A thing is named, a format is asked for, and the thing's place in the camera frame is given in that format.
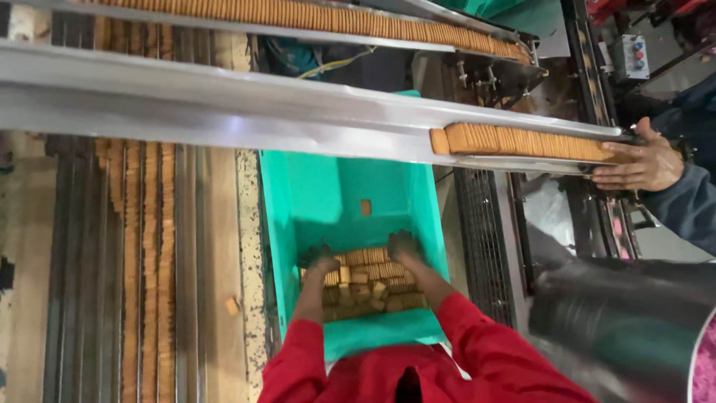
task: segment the teal plastic bin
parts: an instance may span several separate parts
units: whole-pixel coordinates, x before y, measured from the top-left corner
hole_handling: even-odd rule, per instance
[[[448,279],[432,167],[364,158],[261,152],[263,193],[274,264],[281,338],[299,296],[299,253],[327,243],[336,252],[385,245],[390,232],[408,229],[427,262]],[[361,215],[361,200],[372,213]],[[326,323],[325,358],[398,343],[434,344],[445,335],[428,309]]]

